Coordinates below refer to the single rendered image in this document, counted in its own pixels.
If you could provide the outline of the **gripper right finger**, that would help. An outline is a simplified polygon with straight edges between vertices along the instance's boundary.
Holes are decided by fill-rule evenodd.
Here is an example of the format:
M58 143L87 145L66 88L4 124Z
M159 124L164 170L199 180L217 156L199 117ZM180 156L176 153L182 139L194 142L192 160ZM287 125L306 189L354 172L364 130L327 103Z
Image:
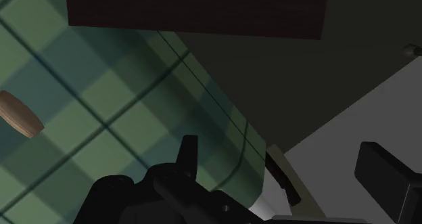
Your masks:
M422 224L422 174L378 143L364 141L354 176L395 224Z

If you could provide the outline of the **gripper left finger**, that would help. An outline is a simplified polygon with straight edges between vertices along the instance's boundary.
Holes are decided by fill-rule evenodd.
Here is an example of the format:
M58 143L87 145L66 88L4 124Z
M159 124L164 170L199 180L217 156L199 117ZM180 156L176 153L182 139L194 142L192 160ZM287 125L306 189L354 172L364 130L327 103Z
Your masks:
M196 182L197 150L197 136L185 135L176 161L150 167L140 182L98 179L73 224L264 224L226 193Z

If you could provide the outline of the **green checked bed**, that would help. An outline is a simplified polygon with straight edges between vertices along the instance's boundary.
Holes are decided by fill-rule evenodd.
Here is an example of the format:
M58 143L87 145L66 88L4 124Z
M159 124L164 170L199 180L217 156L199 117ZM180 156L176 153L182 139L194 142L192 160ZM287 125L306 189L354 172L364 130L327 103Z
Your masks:
M0 224L73 224L106 175L142 180L199 138L197 182L244 206L265 143L174 32L69 26L66 0L0 0L0 90L44 129L0 118Z

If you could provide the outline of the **tan wooden oval disc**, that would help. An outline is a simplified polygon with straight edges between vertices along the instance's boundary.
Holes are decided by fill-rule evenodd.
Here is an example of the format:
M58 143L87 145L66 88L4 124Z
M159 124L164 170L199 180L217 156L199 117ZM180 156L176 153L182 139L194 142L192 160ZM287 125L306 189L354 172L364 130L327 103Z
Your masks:
M28 138L35 137L45 128L26 104L4 90L0 91L0 117Z

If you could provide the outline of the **dark red robot stand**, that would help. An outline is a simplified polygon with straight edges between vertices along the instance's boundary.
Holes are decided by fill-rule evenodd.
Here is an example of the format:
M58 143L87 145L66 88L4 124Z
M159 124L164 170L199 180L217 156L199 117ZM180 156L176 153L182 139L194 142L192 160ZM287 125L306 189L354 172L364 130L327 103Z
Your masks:
M66 0L72 26L320 39L327 0Z

